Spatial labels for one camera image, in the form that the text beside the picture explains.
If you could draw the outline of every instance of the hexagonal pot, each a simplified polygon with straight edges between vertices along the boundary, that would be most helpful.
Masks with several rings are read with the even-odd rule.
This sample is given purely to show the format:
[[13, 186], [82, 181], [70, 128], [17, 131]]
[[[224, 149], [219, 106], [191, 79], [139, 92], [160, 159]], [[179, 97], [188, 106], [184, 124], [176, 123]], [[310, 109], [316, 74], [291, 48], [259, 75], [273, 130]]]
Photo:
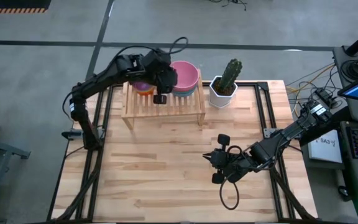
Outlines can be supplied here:
[[209, 104], [211, 106], [214, 106], [216, 108], [224, 108], [225, 106], [229, 105], [230, 101], [231, 101], [231, 98], [233, 98], [234, 94], [236, 93], [237, 91], [237, 84], [234, 83], [233, 85], [235, 85], [235, 89], [232, 93], [232, 95], [230, 96], [221, 96], [219, 94], [217, 94], [214, 90], [214, 88], [212, 87], [213, 83], [215, 82], [215, 80], [217, 78], [222, 78], [222, 76], [215, 76], [214, 80], [212, 80], [211, 84], [209, 84]]

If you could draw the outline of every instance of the gray floor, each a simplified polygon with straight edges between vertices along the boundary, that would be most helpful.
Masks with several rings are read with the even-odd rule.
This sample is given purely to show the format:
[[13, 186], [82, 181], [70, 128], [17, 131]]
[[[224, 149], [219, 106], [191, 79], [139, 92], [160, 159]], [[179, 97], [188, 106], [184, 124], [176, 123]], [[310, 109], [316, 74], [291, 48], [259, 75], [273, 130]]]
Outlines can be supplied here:
[[[198, 44], [340, 46], [358, 38], [358, 0], [246, 2], [244, 12], [241, 5], [207, 0], [115, 0], [104, 41], [170, 43], [184, 35]], [[107, 3], [53, 0], [45, 14], [0, 15], [0, 40], [94, 42]], [[117, 51], [102, 48], [95, 72]], [[0, 187], [0, 217], [8, 223], [47, 217], [67, 145], [60, 133], [71, 126], [61, 103], [85, 78], [92, 53], [93, 47], [0, 45], [0, 140], [32, 151], [28, 161], [12, 160]], [[333, 62], [330, 52], [187, 49], [173, 55], [201, 68], [205, 80], [222, 73], [234, 57], [243, 62], [240, 79], [286, 83]], [[325, 85], [327, 74], [316, 85]], [[336, 195], [335, 171], [308, 168], [308, 175], [320, 218], [356, 217], [351, 202]]]

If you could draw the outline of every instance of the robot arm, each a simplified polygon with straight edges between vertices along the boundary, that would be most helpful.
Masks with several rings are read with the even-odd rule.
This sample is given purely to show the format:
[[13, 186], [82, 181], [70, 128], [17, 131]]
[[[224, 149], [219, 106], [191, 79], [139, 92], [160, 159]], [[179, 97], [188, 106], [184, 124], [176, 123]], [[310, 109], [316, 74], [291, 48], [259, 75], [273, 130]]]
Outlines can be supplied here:
[[165, 104], [167, 97], [162, 94], [170, 93], [177, 84], [177, 73], [170, 64], [170, 54], [160, 49], [151, 50], [146, 56], [117, 55], [104, 71], [75, 85], [71, 90], [70, 115], [83, 130], [84, 148], [99, 150], [102, 145], [98, 130], [89, 119], [86, 99], [111, 85], [145, 82], [157, 87], [153, 102]]
[[[313, 127], [328, 123], [331, 116], [332, 114], [321, 104], [309, 101], [303, 105], [301, 115], [297, 121], [285, 129], [275, 131], [269, 138], [254, 143], [246, 150], [242, 150], [238, 146], [230, 146], [226, 150], [226, 146], [230, 143], [230, 137], [220, 134], [218, 136], [218, 143], [222, 145], [221, 148], [203, 155], [218, 170], [217, 173], [213, 174], [212, 182], [214, 184], [223, 184], [225, 181], [236, 183], [248, 172], [271, 170], [273, 178], [277, 180], [301, 217], [304, 219], [314, 219], [300, 205], [288, 186], [285, 185], [280, 174], [275, 169], [275, 164], [292, 139]], [[231, 150], [235, 148], [239, 149], [240, 153], [231, 153]], [[232, 208], [227, 207], [223, 200], [222, 203], [227, 209], [233, 210], [237, 207], [238, 200], [236, 206]]]

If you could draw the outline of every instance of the wooden rack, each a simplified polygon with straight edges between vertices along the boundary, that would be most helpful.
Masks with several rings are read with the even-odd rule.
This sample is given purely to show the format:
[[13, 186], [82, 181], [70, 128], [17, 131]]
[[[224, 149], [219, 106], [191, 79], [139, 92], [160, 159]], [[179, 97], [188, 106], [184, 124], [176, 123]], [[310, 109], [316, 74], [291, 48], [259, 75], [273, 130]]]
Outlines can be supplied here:
[[125, 83], [122, 89], [121, 117], [129, 129], [134, 128], [135, 118], [154, 118], [160, 116], [186, 116], [196, 115], [198, 125], [202, 126], [205, 117], [203, 82], [201, 72], [196, 90], [187, 97], [167, 95], [166, 105], [153, 104], [153, 96], [140, 96], [132, 85]]

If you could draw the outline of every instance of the wooden table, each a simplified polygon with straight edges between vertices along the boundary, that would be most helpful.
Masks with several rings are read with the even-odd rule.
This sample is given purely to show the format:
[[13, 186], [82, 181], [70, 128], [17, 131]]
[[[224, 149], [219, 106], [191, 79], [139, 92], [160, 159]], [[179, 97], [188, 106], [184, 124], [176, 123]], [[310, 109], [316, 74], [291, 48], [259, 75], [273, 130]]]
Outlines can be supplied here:
[[[268, 81], [268, 85], [277, 126], [284, 128], [293, 122], [284, 82]], [[208, 104], [208, 88], [204, 88], [204, 92], [206, 116], [202, 127], [196, 118], [189, 116], [149, 118], [140, 119], [131, 131], [121, 119], [122, 89], [114, 89], [94, 222], [277, 220], [267, 171], [248, 173], [237, 183], [240, 204], [236, 210], [229, 211], [219, 200], [219, 185], [211, 183], [215, 169], [202, 157], [218, 146], [219, 133], [231, 136], [231, 144], [242, 148], [262, 139], [254, 89], [239, 88], [231, 104], [221, 110]], [[88, 100], [91, 117], [96, 99], [97, 96]], [[71, 142], [68, 153], [80, 146], [82, 141]], [[283, 156], [293, 193], [316, 217], [302, 155], [288, 148]], [[78, 151], [65, 161], [52, 218], [62, 214], [78, 193], [85, 157], [85, 150]], [[223, 195], [229, 206], [235, 203], [232, 185], [225, 185]], [[288, 217], [282, 192], [280, 198]], [[85, 209], [88, 209], [88, 200], [86, 197]]]

